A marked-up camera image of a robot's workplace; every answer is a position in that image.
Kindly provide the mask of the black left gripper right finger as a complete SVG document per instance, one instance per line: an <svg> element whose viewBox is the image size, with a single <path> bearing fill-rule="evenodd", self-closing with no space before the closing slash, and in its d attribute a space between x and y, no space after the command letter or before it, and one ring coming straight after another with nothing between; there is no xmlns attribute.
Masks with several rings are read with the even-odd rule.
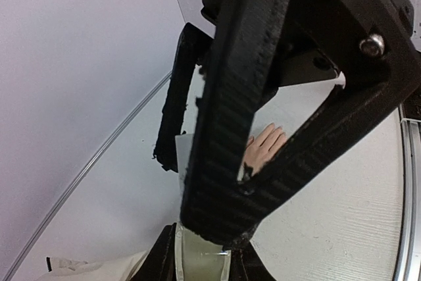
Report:
<svg viewBox="0 0 421 281"><path fill-rule="evenodd" d="M233 281L273 281L251 242L243 249L231 252L229 280Z"/></svg>

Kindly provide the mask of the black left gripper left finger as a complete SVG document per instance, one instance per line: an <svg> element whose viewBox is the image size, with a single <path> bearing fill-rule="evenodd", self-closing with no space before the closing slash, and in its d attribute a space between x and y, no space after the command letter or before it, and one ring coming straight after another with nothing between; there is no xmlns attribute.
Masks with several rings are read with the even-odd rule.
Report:
<svg viewBox="0 0 421 281"><path fill-rule="evenodd" d="M131 281L176 280L174 255L176 223L166 225Z"/></svg>

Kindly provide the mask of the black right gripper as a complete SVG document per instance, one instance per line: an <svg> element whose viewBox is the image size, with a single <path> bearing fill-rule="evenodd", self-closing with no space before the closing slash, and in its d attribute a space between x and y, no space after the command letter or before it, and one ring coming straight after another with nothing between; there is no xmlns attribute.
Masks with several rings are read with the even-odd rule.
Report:
<svg viewBox="0 0 421 281"><path fill-rule="evenodd" d="M313 47L344 73L347 85L378 83L404 90L420 85L420 57L411 42L410 0L202 0L215 26L224 12L248 22L248 32L274 27L288 56Z"/></svg>

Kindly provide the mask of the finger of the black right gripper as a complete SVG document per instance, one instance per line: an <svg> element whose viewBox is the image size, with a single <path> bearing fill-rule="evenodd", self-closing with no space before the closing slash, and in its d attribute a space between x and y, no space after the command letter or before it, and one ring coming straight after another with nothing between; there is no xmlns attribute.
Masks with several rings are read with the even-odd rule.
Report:
<svg viewBox="0 0 421 281"><path fill-rule="evenodd" d="M211 43L212 38L190 22L180 34L153 152L165 171L178 172L175 137L182 133L193 72L203 64Z"/></svg>
<svg viewBox="0 0 421 281"><path fill-rule="evenodd" d="M361 140L414 89L336 86L257 175L238 178L254 115L280 49L274 27L224 12L216 26L185 180L182 224L226 248Z"/></svg>

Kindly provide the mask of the clear nail polish bottle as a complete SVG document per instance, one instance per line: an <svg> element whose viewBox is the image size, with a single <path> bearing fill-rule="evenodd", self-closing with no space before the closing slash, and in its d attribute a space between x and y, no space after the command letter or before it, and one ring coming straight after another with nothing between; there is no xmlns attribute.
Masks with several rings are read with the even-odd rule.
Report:
<svg viewBox="0 0 421 281"><path fill-rule="evenodd" d="M231 251L176 223L174 262L177 280L229 280Z"/></svg>

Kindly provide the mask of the white nail polish cap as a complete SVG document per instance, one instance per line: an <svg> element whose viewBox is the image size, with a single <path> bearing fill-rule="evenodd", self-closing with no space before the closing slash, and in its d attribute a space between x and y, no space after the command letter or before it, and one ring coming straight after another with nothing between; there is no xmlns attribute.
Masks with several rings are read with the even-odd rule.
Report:
<svg viewBox="0 0 421 281"><path fill-rule="evenodd" d="M203 88L205 85L204 77L199 73L200 66L196 66L193 72L193 77L189 86L186 101L186 110L184 112L181 132L179 136L175 137L176 142L176 157L178 164L178 180L180 185L180 194L183 195L184 183L187 173L187 165L191 152L193 142L193 135L195 133L195 125L197 122L198 106L196 101L202 97Z"/></svg>

